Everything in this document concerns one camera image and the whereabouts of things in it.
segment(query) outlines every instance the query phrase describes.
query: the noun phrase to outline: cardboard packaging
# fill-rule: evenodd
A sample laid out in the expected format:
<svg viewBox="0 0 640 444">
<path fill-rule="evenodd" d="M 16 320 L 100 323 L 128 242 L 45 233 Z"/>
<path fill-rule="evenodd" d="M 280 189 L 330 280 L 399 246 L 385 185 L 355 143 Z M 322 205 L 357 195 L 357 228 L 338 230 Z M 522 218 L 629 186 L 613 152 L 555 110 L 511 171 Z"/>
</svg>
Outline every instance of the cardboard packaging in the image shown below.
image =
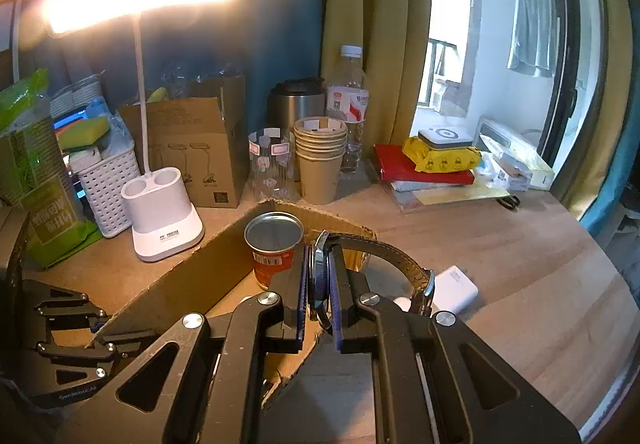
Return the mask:
<svg viewBox="0 0 640 444">
<path fill-rule="evenodd" d="M 149 167 L 173 166 L 194 206 L 235 208 L 249 174 L 244 78 L 191 82 L 191 98 L 146 105 Z M 118 108 L 142 162 L 140 106 Z"/>
<path fill-rule="evenodd" d="M 163 333 L 186 313 L 219 316 L 233 312 L 246 296 L 260 294 L 262 289 L 252 273 L 254 256 L 244 241 L 244 228 L 254 217 L 269 211 L 295 215 L 305 228 L 305 243 L 311 243 L 324 229 L 375 239 L 373 231 L 340 217 L 290 203 L 262 202 L 138 294 L 114 314 L 98 336 L 149 329 Z M 362 271 L 368 256 L 359 251 L 345 251 L 344 260 L 348 268 Z M 307 317 L 303 349 L 298 354 L 267 355 L 264 377 L 270 387 L 263 397 L 263 406 L 270 404 L 289 383 L 321 335 L 318 322 Z"/>
</svg>

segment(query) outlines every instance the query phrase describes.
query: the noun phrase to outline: stainless steel container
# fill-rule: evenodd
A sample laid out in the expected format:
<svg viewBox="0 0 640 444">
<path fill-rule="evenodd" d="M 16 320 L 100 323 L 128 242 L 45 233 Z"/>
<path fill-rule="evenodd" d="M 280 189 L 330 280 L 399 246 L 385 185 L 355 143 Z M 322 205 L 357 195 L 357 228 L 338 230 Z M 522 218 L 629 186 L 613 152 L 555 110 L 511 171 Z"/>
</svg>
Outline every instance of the stainless steel container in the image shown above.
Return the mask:
<svg viewBox="0 0 640 444">
<path fill-rule="evenodd" d="M 292 131 L 293 124 L 302 117 L 324 116 L 326 92 L 322 79 L 305 78 L 278 83 L 269 94 L 267 123 Z"/>
</svg>

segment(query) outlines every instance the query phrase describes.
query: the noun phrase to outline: desk surface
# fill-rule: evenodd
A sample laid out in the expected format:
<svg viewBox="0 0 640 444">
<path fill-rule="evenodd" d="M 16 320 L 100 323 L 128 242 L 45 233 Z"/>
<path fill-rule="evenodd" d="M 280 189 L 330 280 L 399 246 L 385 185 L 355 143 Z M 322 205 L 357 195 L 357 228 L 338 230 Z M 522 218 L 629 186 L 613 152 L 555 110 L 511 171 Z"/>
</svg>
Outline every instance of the desk surface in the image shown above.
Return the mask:
<svg viewBox="0 0 640 444">
<path fill-rule="evenodd" d="M 464 269 L 480 291 L 465 321 L 579 428 L 633 351 L 640 312 L 609 259 L 564 207 L 548 193 L 520 198 L 517 212 L 488 199 L 402 214 L 372 185 L 320 209 L 369 227 L 424 267 Z M 245 193 L 235 210 L 200 209 L 204 242 L 253 204 Z M 27 277 L 86 292 L 114 313 L 190 252 L 144 264 L 126 231 Z M 372 290 L 391 297 L 407 293 L 398 274 L 378 259 L 367 270 Z M 84 343 L 87 336 L 79 338 Z M 320 345 L 296 379 L 265 415 L 265 442 L 374 442 L 366 356 L 337 356 Z M 321 422 L 312 422 L 313 408 Z"/>
</svg>

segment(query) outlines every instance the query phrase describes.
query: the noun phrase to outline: metal can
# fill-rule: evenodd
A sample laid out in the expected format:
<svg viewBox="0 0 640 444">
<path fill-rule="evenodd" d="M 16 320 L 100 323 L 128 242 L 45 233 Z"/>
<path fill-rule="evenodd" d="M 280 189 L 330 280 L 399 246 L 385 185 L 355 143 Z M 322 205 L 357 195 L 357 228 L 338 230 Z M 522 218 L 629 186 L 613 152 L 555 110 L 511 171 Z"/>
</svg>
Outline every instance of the metal can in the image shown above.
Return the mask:
<svg viewBox="0 0 640 444">
<path fill-rule="evenodd" d="M 304 231 L 300 220 L 280 211 L 258 215 L 246 225 L 244 239 L 254 253 L 254 276 L 263 289 L 273 275 L 291 267 Z"/>
</svg>

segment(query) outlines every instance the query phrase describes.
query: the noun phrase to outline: scissors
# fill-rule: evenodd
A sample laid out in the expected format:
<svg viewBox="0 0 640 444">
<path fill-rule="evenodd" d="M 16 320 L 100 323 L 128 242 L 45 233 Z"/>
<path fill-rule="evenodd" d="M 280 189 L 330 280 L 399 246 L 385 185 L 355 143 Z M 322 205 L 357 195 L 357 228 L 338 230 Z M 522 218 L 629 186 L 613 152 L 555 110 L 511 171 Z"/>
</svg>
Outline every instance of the scissors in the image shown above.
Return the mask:
<svg viewBox="0 0 640 444">
<path fill-rule="evenodd" d="M 516 211 L 520 205 L 520 199 L 515 195 L 508 195 L 506 197 L 500 197 L 496 199 L 500 206 L 507 208 L 510 211 Z"/>
</svg>

